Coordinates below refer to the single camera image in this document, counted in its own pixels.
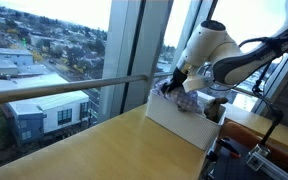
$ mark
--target wooden table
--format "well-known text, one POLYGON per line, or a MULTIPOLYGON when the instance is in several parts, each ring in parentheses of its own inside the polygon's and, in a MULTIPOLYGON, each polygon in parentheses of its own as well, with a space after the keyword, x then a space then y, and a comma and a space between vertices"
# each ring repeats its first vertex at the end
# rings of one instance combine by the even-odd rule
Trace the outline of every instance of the wooden table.
POLYGON ((0 179, 197 179, 206 153, 146 105, 0 167, 0 179))

